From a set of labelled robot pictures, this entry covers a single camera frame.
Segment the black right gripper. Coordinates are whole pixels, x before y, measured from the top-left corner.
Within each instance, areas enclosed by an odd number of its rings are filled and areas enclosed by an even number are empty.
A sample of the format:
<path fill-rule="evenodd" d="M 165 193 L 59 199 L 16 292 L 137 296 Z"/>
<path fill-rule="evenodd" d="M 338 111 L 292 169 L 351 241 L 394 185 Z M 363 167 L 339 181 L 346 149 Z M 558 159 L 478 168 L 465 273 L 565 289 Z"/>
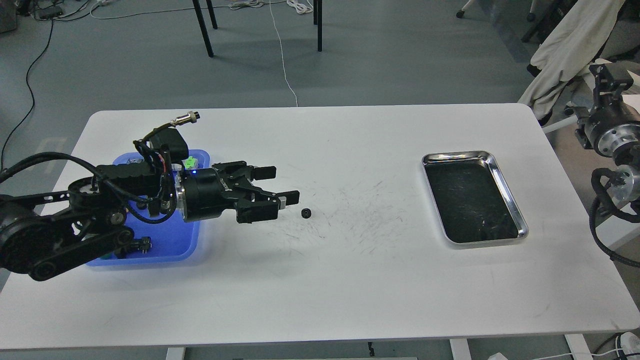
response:
<path fill-rule="evenodd" d="M 634 84 L 631 73 L 618 63 L 591 64 L 594 76 L 594 112 L 576 106 L 574 136 L 582 148 L 595 150 L 606 158 L 621 158 L 639 145 L 640 116 L 637 109 L 622 102 L 622 93 Z"/>

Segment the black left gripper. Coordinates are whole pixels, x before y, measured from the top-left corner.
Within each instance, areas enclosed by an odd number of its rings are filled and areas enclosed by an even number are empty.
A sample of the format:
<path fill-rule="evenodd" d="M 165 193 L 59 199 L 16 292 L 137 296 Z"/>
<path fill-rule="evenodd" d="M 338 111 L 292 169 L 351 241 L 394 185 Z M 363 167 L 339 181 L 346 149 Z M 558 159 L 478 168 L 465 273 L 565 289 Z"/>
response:
<path fill-rule="evenodd" d="M 183 170 L 177 175 L 177 206 L 185 223 L 218 218 L 224 210 L 234 209 L 239 224 L 278 219 L 279 210 L 297 205 L 298 190 L 283 193 L 253 194 L 244 198 L 241 182 L 276 178 L 276 166 L 253 166 L 246 161 L 217 162 L 210 168 Z"/>

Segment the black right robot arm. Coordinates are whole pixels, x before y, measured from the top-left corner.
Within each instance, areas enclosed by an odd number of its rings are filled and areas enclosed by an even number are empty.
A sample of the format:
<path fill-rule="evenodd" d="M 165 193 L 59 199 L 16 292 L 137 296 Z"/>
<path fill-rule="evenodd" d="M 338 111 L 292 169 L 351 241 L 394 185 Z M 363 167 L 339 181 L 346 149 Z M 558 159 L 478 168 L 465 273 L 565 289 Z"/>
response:
<path fill-rule="evenodd" d="M 597 234 L 598 214 L 605 214 L 638 224 L 639 217 L 639 145 L 640 121 L 637 109 L 623 100 L 623 92 L 634 81 L 630 73 L 618 63 L 591 64 L 594 76 L 593 105 L 575 107 L 576 139 L 585 150 L 610 158 L 615 169 L 596 168 L 590 176 L 595 199 L 590 205 L 589 228 L 595 244 L 610 260 L 633 268 L 637 260 L 622 256 L 609 248 Z"/>

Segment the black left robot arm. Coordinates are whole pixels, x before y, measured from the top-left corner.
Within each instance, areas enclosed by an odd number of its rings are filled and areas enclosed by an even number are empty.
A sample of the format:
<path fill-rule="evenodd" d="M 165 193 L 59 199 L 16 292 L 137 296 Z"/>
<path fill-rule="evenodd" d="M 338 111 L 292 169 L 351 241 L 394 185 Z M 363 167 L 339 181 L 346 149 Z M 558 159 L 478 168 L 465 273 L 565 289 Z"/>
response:
<path fill-rule="evenodd" d="M 2 170 L 1 180 L 53 160 L 73 162 L 91 176 L 64 191 L 1 196 L 1 267 L 35 281 L 133 249 L 129 215 L 160 224 L 179 210 L 183 221 L 193 223 L 234 210 L 238 223 L 251 224 L 277 219 L 279 211 L 300 200 L 297 190 L 275 193 L 253 184 L 274 178 L 274 166 L 234 161 L 174 171 L 167 153 L 154 153 L 144 162 L 94 166 L 66 153 L 42 152 Z"/>

